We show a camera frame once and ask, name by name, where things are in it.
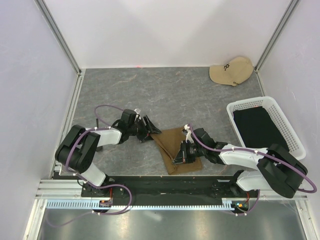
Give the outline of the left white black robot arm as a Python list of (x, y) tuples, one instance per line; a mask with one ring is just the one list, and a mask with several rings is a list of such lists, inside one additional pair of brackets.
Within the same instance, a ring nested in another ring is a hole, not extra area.
[(148, 116), (141, 117), (135, 111), (123, 113), (111, 126), (85, 128), (74, 125), (55, 152), (55, 160), (68, 172), (78, 175), (92, 185), (92, 191), (99, 197), (110, 191), (109, 177), (101, 171), (93, 159), (98, 148), (106, 145), (120, 145), (137, 137), (140, 142), (152, 140), (152, 134), (161, 134)]

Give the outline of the brown cloth napkin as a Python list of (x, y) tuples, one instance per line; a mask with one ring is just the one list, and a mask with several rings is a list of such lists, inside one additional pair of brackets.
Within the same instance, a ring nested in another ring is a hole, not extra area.
[(161, 130), (160, 134), (151, 134), (163, 159), (164, 166), (169, 175), (187, 174), (203, 169), (202, 161), (199, 157), (193, 163), (173, 164), (177, 156), (181, 142), (186, 139), (183, 133), (184, 127)]

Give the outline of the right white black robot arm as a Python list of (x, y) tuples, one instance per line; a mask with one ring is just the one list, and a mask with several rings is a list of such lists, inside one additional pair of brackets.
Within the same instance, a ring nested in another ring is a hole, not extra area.
[(208, 147), (196, 140), (183, 140), (172, 163), (191, 164), (197, 157), (205, 157), (213, 164), (237, 165), (252, 169), (241, 172), (229, 184), (235, 197), (251, 190), (271, 189), (278, 195), (291, 199), (301, 192), (307, 168), (279, 144), (267, 148), (242, 148), (226, 142), (214, 142)]

